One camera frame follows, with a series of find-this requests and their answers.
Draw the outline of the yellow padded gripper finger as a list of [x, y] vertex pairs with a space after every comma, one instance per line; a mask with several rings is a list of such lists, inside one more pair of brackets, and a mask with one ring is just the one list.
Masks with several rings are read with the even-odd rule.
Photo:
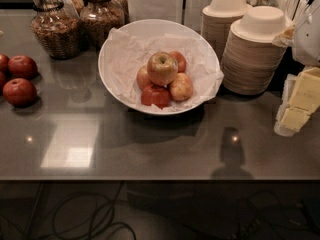
[[283, 32], [276, 35], [272, 41], [272, 44], [277, 47], [291, 47], [293, 40], [294, 27], [290, 26], [286, 28]]
[[320, 68], [306, 66], [297, 76], [289, 74], [284, 83], [274, 131], [284, 137], [293, 136], [319, 107]]

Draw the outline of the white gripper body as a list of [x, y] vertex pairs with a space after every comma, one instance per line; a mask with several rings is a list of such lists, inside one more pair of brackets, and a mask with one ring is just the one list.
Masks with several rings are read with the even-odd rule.
[[313, 0], [299, 17], [292, 54], [295, 61], [305, 66], [320, 66], [320, 0]]

